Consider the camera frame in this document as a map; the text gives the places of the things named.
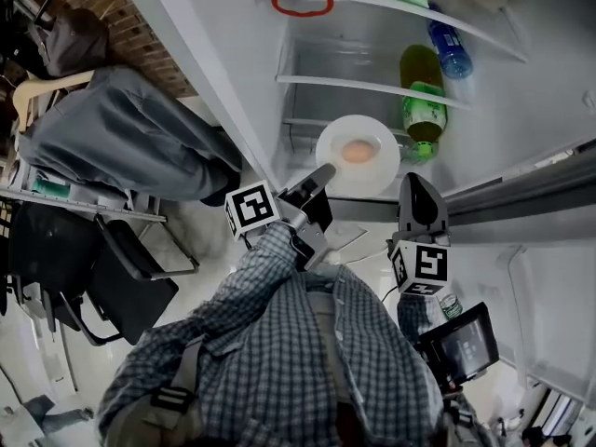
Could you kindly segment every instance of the black bag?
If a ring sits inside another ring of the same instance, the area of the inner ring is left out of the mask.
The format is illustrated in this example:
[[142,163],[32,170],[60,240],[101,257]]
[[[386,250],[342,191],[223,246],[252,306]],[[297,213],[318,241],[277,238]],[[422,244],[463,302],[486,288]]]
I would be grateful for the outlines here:
[[33,23],[29,30],[51,76],[75,75],[105,64],[109,31],[90,10],[63,12],[49,34]]

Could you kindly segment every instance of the white plate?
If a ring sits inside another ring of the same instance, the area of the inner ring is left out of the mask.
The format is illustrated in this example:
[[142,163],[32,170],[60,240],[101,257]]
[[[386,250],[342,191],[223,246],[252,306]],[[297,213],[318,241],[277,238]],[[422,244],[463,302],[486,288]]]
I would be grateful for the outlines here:
[[[376,154],[363,164],[346,162],[342,149],[352,141],[365,141]],[[329,187],[336,194],[352,197],[378,196],[398,175],[400,147],[391,131],[366,115],[346,115],[323,130],[317,142],[317,165],[328,162],[337,169]]]

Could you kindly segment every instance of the backpack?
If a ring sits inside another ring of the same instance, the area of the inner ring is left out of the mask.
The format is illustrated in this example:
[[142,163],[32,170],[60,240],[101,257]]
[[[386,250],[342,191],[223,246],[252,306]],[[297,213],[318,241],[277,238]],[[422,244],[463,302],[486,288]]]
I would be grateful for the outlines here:
[[51,76],[75,75],[105,64],[108,27],[90,10],[63,12],[49,33],[30,23],[29,33]]
[[112,420],[105,447],[181,447],[202,433],[196,361],[205,335],[191,341],[169,386],[135,400]]

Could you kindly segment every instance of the brick wall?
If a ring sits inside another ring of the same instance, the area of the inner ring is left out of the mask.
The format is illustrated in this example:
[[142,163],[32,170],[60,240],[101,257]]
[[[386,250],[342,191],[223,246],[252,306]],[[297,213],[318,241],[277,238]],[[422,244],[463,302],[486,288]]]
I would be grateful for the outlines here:
[[136,68],[176,98],[196,94],[131,0],[54,0],[47,12],[55,17],[63,8],[88,8],[103,16],[110,29],[110,63]]

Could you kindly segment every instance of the blue checkered shirt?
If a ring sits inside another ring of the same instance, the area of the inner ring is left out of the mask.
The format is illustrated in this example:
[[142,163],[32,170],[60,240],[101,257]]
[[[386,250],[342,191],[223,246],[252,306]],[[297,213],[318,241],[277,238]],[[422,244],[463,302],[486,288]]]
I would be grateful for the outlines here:
[[[105,437],[116,413],[167,386],[185,345],[206,334],[196,395],[204,435],[244,445],[339,445],[337,399],[324,342],[298,272],[291,232],[271,225],[213,298],[182,321],[145,332],[118,369],[98,412]],[[400,303],[400,328],[348,268],[326,285],[335,301],[335,337],[357,416],[371,445],[427,445],[442,401],[413,349],[436,313],[423,297]]]

